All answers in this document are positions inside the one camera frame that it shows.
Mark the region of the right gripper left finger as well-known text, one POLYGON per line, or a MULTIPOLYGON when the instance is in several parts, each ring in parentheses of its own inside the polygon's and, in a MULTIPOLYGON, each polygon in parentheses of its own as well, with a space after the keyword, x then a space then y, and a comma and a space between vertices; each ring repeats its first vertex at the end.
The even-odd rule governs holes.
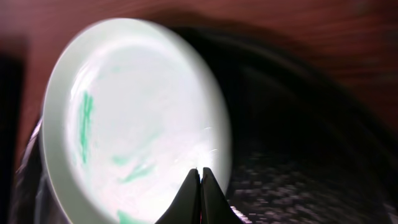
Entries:
POLYGON ((191 169, 171 205, 155 224, 200 224, 200 187, 198 170, 191 169))

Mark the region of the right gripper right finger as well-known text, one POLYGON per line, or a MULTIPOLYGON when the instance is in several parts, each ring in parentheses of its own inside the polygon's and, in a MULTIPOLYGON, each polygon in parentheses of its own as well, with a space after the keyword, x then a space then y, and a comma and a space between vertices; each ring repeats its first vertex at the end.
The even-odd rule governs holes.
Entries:
POLYGON ((203 168, 201 180, 201 224, 243 224, 229 206, 208 167, 203 168))

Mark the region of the green plate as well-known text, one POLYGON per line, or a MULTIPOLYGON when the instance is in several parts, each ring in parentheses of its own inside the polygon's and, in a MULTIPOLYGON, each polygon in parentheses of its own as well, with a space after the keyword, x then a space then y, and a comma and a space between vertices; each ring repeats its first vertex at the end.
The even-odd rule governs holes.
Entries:
POLYGON ((107 19, 74 37, 50 76, 40 137, 70 223, 154 223, 191 169, 229 185, 221 88, 186 40, 153 22, 107 19))

